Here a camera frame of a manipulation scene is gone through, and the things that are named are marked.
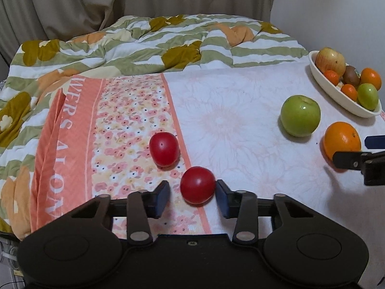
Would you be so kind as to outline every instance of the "bowl of fruit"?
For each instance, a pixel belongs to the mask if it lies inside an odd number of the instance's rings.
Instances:
[[[381,77],[375,70],[365,68],[360,74],[331,48],[311,51],[309,60],[317,83],[340,106],[362,118],[381,114]]]

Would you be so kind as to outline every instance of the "beige curtain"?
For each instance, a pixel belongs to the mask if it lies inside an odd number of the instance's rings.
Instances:
[[[0,52],[10,62],[32,39],[68,40],[124,15],[236,14],[269,21],[273,0],[0,0]]]

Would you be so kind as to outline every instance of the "orange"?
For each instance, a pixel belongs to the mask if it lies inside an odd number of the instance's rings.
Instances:
[[[382,85],[380,74],[368,67],[362,70],[360,80],[362,84],[372,84],[377,91],[380,90]]]
[[[357,90],[351,84],[345,84],[341,88],[341,92],[351,98],[354,102],[357,102]]]
[[[361,140],[354,127],[345,122],[331,124],[323,137],[323,148],[332,160],[337,151],[361,151]]]
[[[323,75],[328,79],[328,81],[330,81],[334,86],[337,86],[339,81],[340,81],[340,77],[338,76],[338,74],[334,71],[334,70],[325,70],[325,73],[323,73]]]

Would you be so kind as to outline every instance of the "white oval dish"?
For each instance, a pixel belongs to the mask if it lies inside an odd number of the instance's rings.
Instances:
[[[340,106],[342,106],[347,111],[351,112],[354,115],[357,115],[362,118],[371,118],[373,116],[380,115],[382,112],[381,102],[377,104],[373,112],[366,110],[358,103],[352,101],[345,94],[341,92],[339,86],[334,86],[328,79],[320,72],[320,70],[315,66],[315,58],[318,51],[311,51],[309,53],[310,60],[310,69],[311,73],[314,76],[314,79],[321,86],[321,88]]]

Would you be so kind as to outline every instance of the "bowl rim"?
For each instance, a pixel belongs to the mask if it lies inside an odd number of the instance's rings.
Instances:
[[[381,101],[379,99],[379,106],[380,106],[380,109],[377,111],[377,112],[372,112],[372,111],[369,111],[367,110],[366,108],[362,107],[361,105],[359,105],[358,103],[354,102],[353,100],[351,100],[349,97],[347,97],[345,94],[343,94],[340,90],[337,89],[337,86],[334,86],[325,76],[324,74],[321,73],[321,71],[317,68],[317,66],[315,66],[315,62],[313,61],[313,58],[312,56],[316,53],[318,53],[319,51],[315,50],[315,51],[310,51],[309,52],[309,61],[310,63],[313,65],[313,67],[315,68],[315,70],[323,77],[323,79],[328,83],[330,84],[336,91],[338,91],[343,98],[347,99],[347,101],[349,101],[350,103],[353,103],[355,106],[359,107],[361,110],[364,110],[365,112],[373,115],[373,116],[378,116],[381,114],[382,112],[382,105],[381,105]]]

